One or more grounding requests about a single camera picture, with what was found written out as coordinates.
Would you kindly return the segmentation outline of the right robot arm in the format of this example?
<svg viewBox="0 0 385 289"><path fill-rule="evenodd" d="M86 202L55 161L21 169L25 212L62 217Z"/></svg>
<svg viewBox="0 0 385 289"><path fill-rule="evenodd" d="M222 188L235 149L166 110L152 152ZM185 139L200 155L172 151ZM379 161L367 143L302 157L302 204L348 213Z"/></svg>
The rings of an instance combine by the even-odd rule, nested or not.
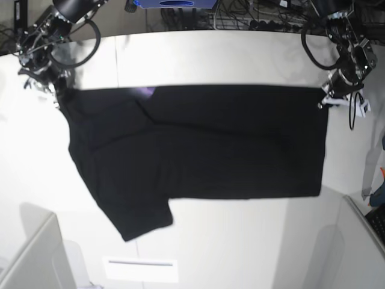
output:
<svg viewBox="0 0 385 289"><path fill-rule="evenodd" d="M93 17L107 1L54 1L16 42L19 75L26 75L24 87L36 89L49 96L59 107L58 100L72 85L77 67L88 62L97 52L101 33ZM70 40L79 21L94 31L96 41L92 51L80 62L64 63L54 57L54 49Z"/></svg>

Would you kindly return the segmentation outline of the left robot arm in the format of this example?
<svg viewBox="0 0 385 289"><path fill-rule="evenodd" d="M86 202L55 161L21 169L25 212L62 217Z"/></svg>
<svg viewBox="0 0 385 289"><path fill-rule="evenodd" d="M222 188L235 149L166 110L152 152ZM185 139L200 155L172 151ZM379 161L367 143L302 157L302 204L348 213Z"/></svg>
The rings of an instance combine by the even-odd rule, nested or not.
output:
<svg viewBox="0 0 385 289"><path fill-rule="evenodd" d="M384 23L366 23L355 15L355 8L377 8L382 1L310 1L310 13L301 30L301 44L311 62L329 72L321 86L324 98L318 108L345 105L364 88L364 80L376 68L378 58L371 42L384 39ZM306 36L311 28L323 28L336 45L338 59L321 64L311 53Z"/></svg>

